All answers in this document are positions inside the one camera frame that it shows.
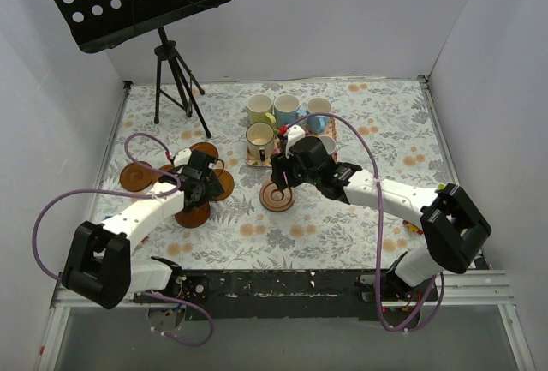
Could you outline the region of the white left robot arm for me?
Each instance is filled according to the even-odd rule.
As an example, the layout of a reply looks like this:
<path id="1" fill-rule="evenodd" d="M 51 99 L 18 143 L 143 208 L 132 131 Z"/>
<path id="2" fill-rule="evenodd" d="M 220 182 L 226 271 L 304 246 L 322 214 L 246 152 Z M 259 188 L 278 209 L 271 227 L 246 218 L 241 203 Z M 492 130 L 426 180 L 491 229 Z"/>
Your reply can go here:
<path id="1" fill-rule="evenodd" d="M 182 269 L 161 257 L 132 260 L 136 247 L 167 218 L 189 212 L 224 193 L 213 168 L 217 159 L 185 149 L 175 167 L 149 191 L 113 217 L 97 224 L 86 221 L 75 231 L 61 276 L 62 285 L 107 309 L 128 293 L 153 291 L 163 302 L 182 292 Z"/>

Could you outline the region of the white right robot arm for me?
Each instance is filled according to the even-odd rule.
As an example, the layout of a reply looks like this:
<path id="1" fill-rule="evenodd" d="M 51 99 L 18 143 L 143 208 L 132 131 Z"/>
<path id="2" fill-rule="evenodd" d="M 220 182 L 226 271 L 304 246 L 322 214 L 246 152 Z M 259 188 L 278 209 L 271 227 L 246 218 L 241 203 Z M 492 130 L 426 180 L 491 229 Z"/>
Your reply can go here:
<path id="1" fill-rule="evenodd" d="M 378 180 L 358 165 L 337 162 L 317 137 L 306 136 L 287 153 L 272 155 L 271 166 L 271 180 L 279 189 L 308 183 L 327 199 L 374 208 L 422 231 L 425 244 L 381 273 L 374 289 L 382 298 L 407 300 L 443 271 L 465 273 L 491 235 L 491 226 L 462 187 L 417 188 Z"/>

